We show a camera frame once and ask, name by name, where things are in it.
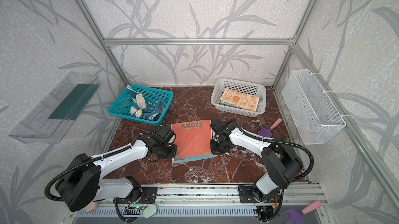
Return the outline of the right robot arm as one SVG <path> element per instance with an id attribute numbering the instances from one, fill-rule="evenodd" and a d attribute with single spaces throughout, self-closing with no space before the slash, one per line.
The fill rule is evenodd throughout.
<path id="1" fill-rule="evenodd" d="M 264 160 L 266 173 L 254 183 L 254 191 L 259 196 L 288 188 L 292 182 L 306 177 L 314 167 L 313 154 L 306 147 L 287 142 L 284 138 L 269 138 L 251 133 L 240 126 L 238 119 L 227 123 L 216 120 L 210 128 L 214 132 L 210 144 L 212 154 L 229 153 L 234 145 Z"/>

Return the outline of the brown red bear towel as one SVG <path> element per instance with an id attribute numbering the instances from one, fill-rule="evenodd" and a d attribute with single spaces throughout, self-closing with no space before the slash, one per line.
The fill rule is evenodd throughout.
<path id="1" fill-rule="evenodd" d="M 211 152 L 213 131 L 211 120 L 174 123 L 171 125 L 176 134 L 174 144 L 177 145 L 173 164 L 199 161 L 214 158 Z"/>

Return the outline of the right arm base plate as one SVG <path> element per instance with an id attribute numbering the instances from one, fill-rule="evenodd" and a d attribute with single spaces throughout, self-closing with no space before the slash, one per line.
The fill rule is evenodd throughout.
<path id="1" fill-rule="evenodd" d="M 272 190 L 269 194 L 263 194 L 254 186 L 238 185 L 240 203 L 267 203 L 277 205 L 281 200 L 281 193 L 278 190 Z"/>

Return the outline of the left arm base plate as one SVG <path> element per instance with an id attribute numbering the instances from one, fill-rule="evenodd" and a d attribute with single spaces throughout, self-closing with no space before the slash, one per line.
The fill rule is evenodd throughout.
<path id="1" fill-rule="evenodd" d="M 137 187 L 126 197 L 126 200 L 128 203 L 153 204 L 155 203 L 157 192 L 157 187 Z"/>

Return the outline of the orange bunny pattern towel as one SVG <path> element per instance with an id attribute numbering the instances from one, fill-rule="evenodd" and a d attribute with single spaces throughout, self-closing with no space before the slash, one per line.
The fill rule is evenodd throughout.
<path id="1" fill-rule="evenodd" d="M 260 97 L 250 94 L 241 93 L 233 89 L 226 88 L 220 100 L 225 100 L 230 103 L 241 102 L 242 105 L 248 106 L 249 111 L 256 111 L 260 101 Z"/>

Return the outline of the white plastic basket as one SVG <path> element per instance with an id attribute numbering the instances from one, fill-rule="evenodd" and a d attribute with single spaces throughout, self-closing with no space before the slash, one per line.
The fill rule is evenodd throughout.
<path id="1" fill-rule="evenodd" d="M 266 97 L 263 85 L 220 78 L 214 87 L 211 103 L 219 111 L 257 117 L 265 112 Z"/>

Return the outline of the teal plastic basket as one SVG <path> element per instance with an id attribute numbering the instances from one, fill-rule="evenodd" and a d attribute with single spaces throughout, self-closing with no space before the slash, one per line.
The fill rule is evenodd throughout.
<path id="1" fill-rule="evenodd" d="M 160 126 L 173 96 L 171 91 L 130 84 L 114 101 L 108 113 L 125 120 Z"/>

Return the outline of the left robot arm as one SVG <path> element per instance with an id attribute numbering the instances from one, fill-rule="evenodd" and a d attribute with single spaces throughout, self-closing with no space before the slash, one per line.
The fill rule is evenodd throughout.
<path id="1" fill-rule="evenodd" d="M 177 153 L 175 132 L 169 126 L 139 135 L 131 143 L 112 151 L 89 157 L 77 155 L 68 168 L 53 178 L 45 187 L 44 195 L 52 201 L 64 202 L 76 212 L 92 202 L 106 199 L 140 198 L 141 185 L 132 177 L 107 179 L 111 172 L 133 162 L 155 155 L 171 159 Z"/>

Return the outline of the yellow teal whale towel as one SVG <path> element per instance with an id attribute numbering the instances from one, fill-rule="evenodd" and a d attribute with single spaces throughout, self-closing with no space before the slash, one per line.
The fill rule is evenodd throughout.
<path id="1" fill-rule="evenodd" d="M 248 106 L 242 105 L 241 102 L 237 102 L 237 103 L 233 103 L 233 104 L 232 104 L 232 103 L 230 103 L 230 102 L 227 102 L 227 101 L 225 101 L 225 100 L 222 100 L 222 101 L 221 101 L 221 104 L 222 104 L 222 105 L 229 106 L 229 107 L 240 108 L 240 109 L 243 109 L 243 110 L 250 110 L 250 108 L 249 108 Z"/>

